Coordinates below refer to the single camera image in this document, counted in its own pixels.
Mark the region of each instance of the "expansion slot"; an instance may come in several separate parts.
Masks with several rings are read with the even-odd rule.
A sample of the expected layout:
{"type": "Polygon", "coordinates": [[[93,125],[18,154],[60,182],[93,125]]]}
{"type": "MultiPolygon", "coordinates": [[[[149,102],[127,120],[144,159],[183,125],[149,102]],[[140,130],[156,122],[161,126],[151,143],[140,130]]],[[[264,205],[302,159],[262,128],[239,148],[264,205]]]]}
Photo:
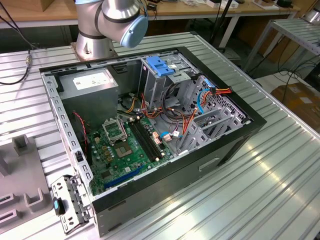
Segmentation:
{"type": "Polygon", "coordinates": [[[149,160],[153,163],[159,161],[163,156],[157,148],[156,144],[150,138],[148,132],[140,124],[140,122],[129,122],[129,127],[133,132],[135,138],[138,140],[145,154],[148,156],[149,160]]]}
{"type": "Polygon", "coordinates": [[[136,170],[132,171],[132,172],[129,172],[127,173],[126,175],[123,175],[121,177],[118,177],[117,179],[111,181],[111,182],[108,182],[108,183],[105,183],[103,186],[104,186],[104,189],[108,189],[108,188],[111,188],[129,178],[132,178],[136,175],[138,175],[140,173],[140,170],[144,167],[144,165],[138,167],[136,170]]]}

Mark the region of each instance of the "green circuit board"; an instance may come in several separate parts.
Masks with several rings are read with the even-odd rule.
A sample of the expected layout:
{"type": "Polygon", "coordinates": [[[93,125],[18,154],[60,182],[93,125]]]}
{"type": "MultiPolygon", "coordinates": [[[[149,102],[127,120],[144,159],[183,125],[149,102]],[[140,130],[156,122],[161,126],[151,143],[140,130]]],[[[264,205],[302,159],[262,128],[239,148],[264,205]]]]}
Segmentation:
{"type": "MultiPolygon", "coordinates": [[[[144,126],[147,133],[155,131],[147,118],[143,118],[139,122],[144,126]]],[[[93,195],[103,193],[108,183],[119,181],[115,184],[116,186],[173,158],[168,146],[163,142],[162,149],[158,145],[156,146],[158,150],[164,154],[163,157],[159,159],[159,161],[151,161],[139,144],[128,123],[125,122],[123,126],[127,134],[127,140],[117,142],[113,146],[110,145],[107,134],[102,126],[101,129],[88,134],[92,156],[92,165],[90,168],[93,173],[93,180],[90,182],[90,186],[93,195]]],[[[115,133],[114,135],[121,132],[117,124],[109,125],[107,131],[109,132],[109,136],[110,132],[115,133]]]]}

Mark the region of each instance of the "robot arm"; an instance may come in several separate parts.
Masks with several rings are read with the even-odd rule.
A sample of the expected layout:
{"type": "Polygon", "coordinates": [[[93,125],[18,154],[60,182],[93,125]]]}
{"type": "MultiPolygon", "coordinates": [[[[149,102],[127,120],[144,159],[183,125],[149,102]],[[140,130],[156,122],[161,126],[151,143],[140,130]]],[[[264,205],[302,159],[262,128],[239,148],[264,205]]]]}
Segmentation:
{"type": "Polygon", "coordinates": [[[137,0],[76,0],[79,35],[76,52],[84,60],[115,54],[112,40],[134,48],[145,36],[148,18],[137,0]]]}

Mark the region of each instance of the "slotted aluminum surface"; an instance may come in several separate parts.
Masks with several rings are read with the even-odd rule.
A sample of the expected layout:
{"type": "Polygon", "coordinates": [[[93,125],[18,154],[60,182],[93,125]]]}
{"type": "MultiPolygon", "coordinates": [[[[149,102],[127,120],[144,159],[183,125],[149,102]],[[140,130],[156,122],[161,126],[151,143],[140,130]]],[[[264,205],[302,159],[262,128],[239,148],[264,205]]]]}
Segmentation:
{"type": "Polygon", "coordinates": [[[271,26],[315,55],[320,54],[320,25],[295,18],[274,20],[271,26]]]}
{"type": "MultiPolygon", "coordinates": [[[[319,135],[266,96],[202,38],[190,33],[145,37],[134,49],[115,43],[119,55],[185,46],[232,86],[267,124],[226,165],[123,224],[105,238],[313,239],[320,230],[319,135]]],[[[0,55],[0,82],[19,79],[27,52],[0,55]]],[[[0,141],[35,137],[47,183],[72,174],[50,110],[39,67],[74,63],[71,47],[36,50],[27,80],[0,86],[0,141]]],[[[0,236],[18,239],[98,238],[94,223],[64,235],[52,210],[0,236]]]]}

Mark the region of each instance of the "workbench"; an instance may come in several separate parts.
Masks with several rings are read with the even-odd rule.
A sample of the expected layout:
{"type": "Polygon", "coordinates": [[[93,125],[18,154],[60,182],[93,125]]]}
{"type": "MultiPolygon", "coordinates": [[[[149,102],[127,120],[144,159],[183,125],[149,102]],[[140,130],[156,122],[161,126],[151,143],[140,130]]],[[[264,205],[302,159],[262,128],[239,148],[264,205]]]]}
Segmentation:
{"type": "MultiPolygon", "coordinates": [[[[225,165],[124,223],[104,239],[310,239],[320,230],[320,136],[267,94],[200,36],[145,37],[122,56],[187,47],[267,120],[225,165]]],[[[0,80],[25,71],[27,51],[0,54],[0,80]]],[[[0,144],[35,137],[48,185],[73,174],[38,68],[77,62],[70,46],[32,51],[26,80],[0,86],[0,144]]],[[[92,222],[66,237],[52,209],[0,236],[1,240],[98,239],[92,222]]]]}
{"type": "MultiPolygon", "coordinates": [[[[47,26],[66,26],[77,25],[78,17],[76,5],[73,0],[55,0],[44,12],[32,11],[17,7],[6,7],[12,18],[17,22],[21,28],[29,27],[47,27],[47,26]]],[[[226,17],[231,17],[231,21],[225,31],[225,34],[219,45],[224,48],[233,32],[240,17],[247,16],[272,16],[272,15],[288,15],[292,19],[300,8],[293,6],[293,8],[283,8],[264,10],[251,0],[246,0],[245,3],[239,4],[238,8],[230,8],[226,17]]],[[[219,12],[219,17],[222,15],[223,9],[219,12]]],[[[218,7],[212,8],[206,4],[199,4],[198,6],[189,6],[183,2],[159,2],[157,4],[157,14],[148,11],[149,20],[176,20],[176,19],[203,19],[216,18],[218,14],[218,7]]],[[[2,9],[0,15],[6,20],[9,20],[2,9]]],[[[0,29],[9,28],[6,23],[0,21],[0,29]]]]}
{"type": "Polygon", "coordinates": [[[291,66],[291,69],[294,70],[295,67],[298,66],[298,63],[301,61],[301,59],[303,59],[307,51],[310,51],[314,55],[320,54],[320,26],[313,25],[301,18],[271,20],[263,30],[261,36],[254,45],[251,53],[249,54],[247,61],[244,65],[243,71],[247,71],[259,48],[261,47],[262,43],[266,40],[268,34],[272,29],[277,30],[278,34],[275,36],[274,40],[271,42],[270,46],[266,50],[265,55],[267,55],[270,51],[273,50],[277,42],[283,36],[286,36],[287,38],[291,39],[292,41],[296,42],[304,48],[300,55],[297,57],[296,63],[293,66],[291,66]]]}

